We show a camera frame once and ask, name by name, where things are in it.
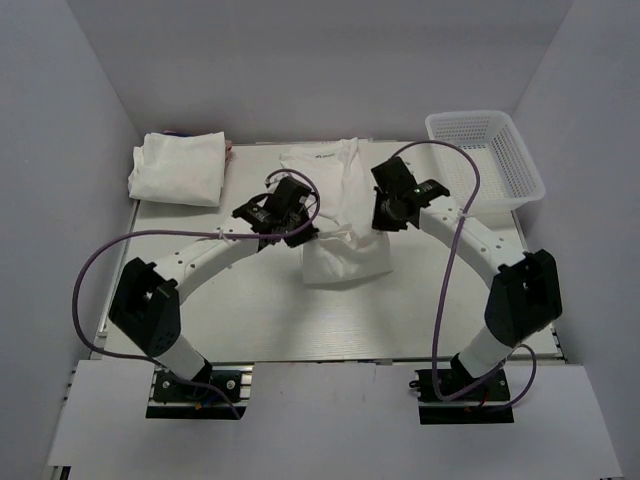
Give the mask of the white printed cartoon t-shirt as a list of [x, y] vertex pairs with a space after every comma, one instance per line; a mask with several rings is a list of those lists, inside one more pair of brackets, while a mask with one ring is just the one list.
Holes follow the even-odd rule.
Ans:
[[320, 196], [318, 236], [302, 247], [305, 284], [363, 280], [393, 270], [389, 237], [372, 227], [375, 192], [358, 139], [293, 147], [280, 163], [309, 177]]

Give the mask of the white t-shirt stack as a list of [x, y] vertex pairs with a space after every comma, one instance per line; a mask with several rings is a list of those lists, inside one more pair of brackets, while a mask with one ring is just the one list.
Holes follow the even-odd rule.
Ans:
[[128, 177], [134, 200], [197, 207], [220, 204], [232, 142], [223, 132], [149, 133], [133, 148]]

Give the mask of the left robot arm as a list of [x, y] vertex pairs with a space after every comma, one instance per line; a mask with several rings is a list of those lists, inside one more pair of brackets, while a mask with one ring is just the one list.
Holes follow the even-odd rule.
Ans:
[[110, 305], [109, 320], [147, 357], [177, 376], [177, 387], [199, 399], [211, 387], [212, 366], [186, 339], [181, 305], [199, 287], [233, 264], [284, 241], [291, 248], [317, 236], [310, 206], [315, 189], [284, 176], [271, 192], [233, 210], [214, 231], [162, 259], [136, 257], [125, 266]]

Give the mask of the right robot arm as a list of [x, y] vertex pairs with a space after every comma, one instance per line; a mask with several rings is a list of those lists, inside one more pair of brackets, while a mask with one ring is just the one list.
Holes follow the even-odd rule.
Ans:
[[544, 249], [531, 253], [509, 244], [465, 215], [444, 186], [432, 179], [417, 182], [399, 157], [371, 173], [374, 229], [396, 232], [413, 225], [449, 247], [489, 288], [485, 326], [451, 361], [453, 390], [475, 398], [486, 389], [491, 370], [562, 314], [556, 261]]

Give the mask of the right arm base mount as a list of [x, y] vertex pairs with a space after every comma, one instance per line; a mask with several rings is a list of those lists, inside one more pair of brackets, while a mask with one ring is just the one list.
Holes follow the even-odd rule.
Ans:
[[479, 387], [456, 399], [443, 402], [436, 395], [432, 371], [415, 371], [408, 389], [418, 401], [421, 425], [498, 425], [514, 422], [511, 406], [503, 407], [511, 400], [506, 375], [500, 370]]

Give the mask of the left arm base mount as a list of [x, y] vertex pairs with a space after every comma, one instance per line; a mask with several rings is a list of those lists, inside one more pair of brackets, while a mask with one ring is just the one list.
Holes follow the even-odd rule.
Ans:
[[221, 390], [229, 404], [214, 391], [176, 382], [172, 375], [157, 369], [152, 377], [146, 408], [148, 419], [239, 420], [248, 405], [252, 384], [250, 366], [214, 368], [209, 383]]

